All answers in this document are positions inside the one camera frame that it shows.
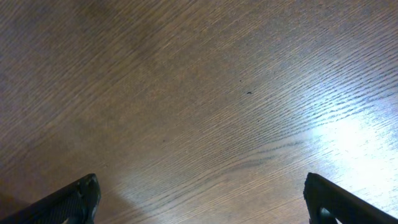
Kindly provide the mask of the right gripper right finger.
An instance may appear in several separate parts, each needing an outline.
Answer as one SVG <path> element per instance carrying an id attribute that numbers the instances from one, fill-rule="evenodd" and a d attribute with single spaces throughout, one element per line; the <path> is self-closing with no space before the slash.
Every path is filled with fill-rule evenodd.
<path id="1" fill-rule="evenodd" d="M 397 224 L 397 219 L 372 206 L 319 174 L 309 172 L 303 197 L 309 223 Z"/>

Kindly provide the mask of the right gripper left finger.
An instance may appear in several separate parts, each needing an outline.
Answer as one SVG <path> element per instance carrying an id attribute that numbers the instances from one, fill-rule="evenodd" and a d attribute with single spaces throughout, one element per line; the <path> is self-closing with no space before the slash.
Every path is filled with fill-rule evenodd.
<path id="1" fill-rule="evenodd" d="M 95 174 L 88 174 L 9 215 L 1 224 L 93 224 L 101 200 Z"/>

